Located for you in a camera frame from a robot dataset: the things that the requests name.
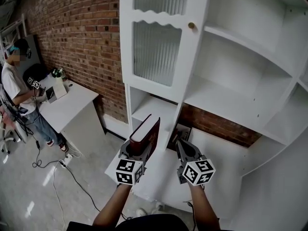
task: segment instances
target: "white desk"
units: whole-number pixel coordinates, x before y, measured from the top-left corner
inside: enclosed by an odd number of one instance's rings
[[[194,128],[189,141],[211,159],[216,168],[211,181],[205,184],[205,192],[217,217],[232,217],[239,201],[246,149]],[[189,186],[186,183],[180,185],[177,176],[179,166],[175,151],[156,148],[146,164],[145,174],[132,188],[133,193],[149,201],[157,200],[191,212],[191,207],[184,203],[191,200]],[[114,181],[116,167],[116,160],[113,160],[105,171]]]
[[[48,75],[40,83],[48,89],[55,78]],[[91,147],[103,142],[103,128],[92,102],[98,94],[70,80],[65,81],[64,86],[65,96],[52,103],[43,103],[39,110],[54,130],[86,155]],[[46,94],[39,100],[46,100]]]

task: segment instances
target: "small plant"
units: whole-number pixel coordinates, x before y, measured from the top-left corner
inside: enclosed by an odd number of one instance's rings
[[[62,77],[62,75],[63,75],[63,69],[62,68],[55,68],[53,71],[52,71],[52,76],[54,77],[54,78],[56,78],[56,77]]]

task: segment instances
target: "white t-shirt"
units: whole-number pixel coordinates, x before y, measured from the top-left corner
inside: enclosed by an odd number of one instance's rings
[[[1,78],[3,88],[12,100],[17,95],[23,95],[30,91],[15,66],[5,63],[2,69]],[[36,102],[33,97],[29,98],[28,100],[24,101],[19,105],[28,110],[28,112],[22,114],[22,116],[32,113],[33,111],[35,111],[36,108]]]

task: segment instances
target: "brick wall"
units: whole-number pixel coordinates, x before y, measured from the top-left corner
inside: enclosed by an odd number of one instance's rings
[[[188,104],[182,108],[179,123],[244,147],[251,146],[261,137],[261,134],[251,129]]]
[[[98,113],[127,122],[119,42],[119,0],[21,0],[11,21],[26,15],[44,64],[100,94]]]

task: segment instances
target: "cable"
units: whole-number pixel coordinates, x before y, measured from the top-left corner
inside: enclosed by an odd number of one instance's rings
[[[63,216],[63,208],[62,208],[62,206],[61,206],[60,199],[59,199],[59,196],[58,196],[58,194],[57,194],[56,187],[54,186],[54,180],[55,180],[55,174],[54,174],[54,173],[55,173],[55,171],[56,171],[56,168],[57,168],[57,166],[58,166],[58,163],[59,163],[59,161],[57,162],[56,167],[54,168],[54,171],[53,171],[53,182],[52,182],[52,185],[53,185],[54,192],[56,193],[56,196],[57,196],[57,199],[58,199],[58,202],[59,202],[61,211],[62,211],[62,220],[63,220],[63,228],[62,228],[62,231],[64,231],[64,228],[65,228],[65,221],[64,221],[64,216]]]
[[[61,164],[63,167],[65,167],[65,168],[71,173],[71,175],[73,176],[75,182],[76,182],[76,183],[79,185],[79,187],[81,187],[81,189],[91,198],[92,203],[93,203],[95,209],[96,209],[98,212],[100,212],[100,210],[96,207],[96,205],[95,205],[95,203],[94,203],[94,200],[93,200],[93,198],[91,197],[91,195],[79,184],[79,182],[76,180],[76,178],[75,178],[74,174],[72,173],[72,171],[71,171],[64,163],[60,162],[60,164]],[[131,220],[131,219],[133,219],[132,217],[126,217],[123,213],[121,213],[121,216],[123,217],[124,220]]]
[[[70,147],[70,146],[67,146],[69,149],[71,149],[73,152],[77,152],[77,153],[79,153],[80,154],[80,156],[76,156],[76,155],[74,155],[74,154],[72,154],[72,156],[74,156],[74,157],[76,157],[76,158],[80,158],[81,156],[82,156],[82,154],[81,154],[81,152],[79,152],[79,151],[75,151],[72,147]]]
[[[37,139],[32,135],[32,137],[35,139],[35,142],[37,144],[37,148],[38,148],[38,155],[37,155],[37,159],[34,163],[32,163],[32,167],[39,167],[39,168],[46,168],[49,164],[51,163],[56,163],[59,162],[59,160],[56,161],[51,161],[48,164],[46,164],[45,166],[41,166],[42,165],[42,160],[39,159],[39,154],[40,154],[40,146],[39,146],[39,142],[37,141]]]
[[[194,219],[194,208],[193,208],[193,205],[191,204],[191,202],[187,202],[188,206],[190,206],[192,208],[192,218],[193,218],[193,230],[196,228],[196,220]]]
[[[132,217],[125,216],[123,213],[121,213],[121,216],[125,221],[133,219]]]
[[[97,211],[100,212],[100,210],[96,207],[96,205],[95,205],[95,203],[94,203],[94,201],[93,201],[91,195],[88,194],[88,192],[78,183],[78,181],[76,180],[76,178],[75,178],[75,176],[73,175],[73,173],[69,170],[69,168],[68,168],[65,164],[63,164],[62,162],[60,162],[60,164],[61,164],[63,167],[65,167],[65,168],[71,173],[71,175],[73,176],[75,182],[76,182],[76,183],[79,185],[79,187],[81,187],[81,189],[91,198],[92,203],[93,203],[95,209],[97,209]]]

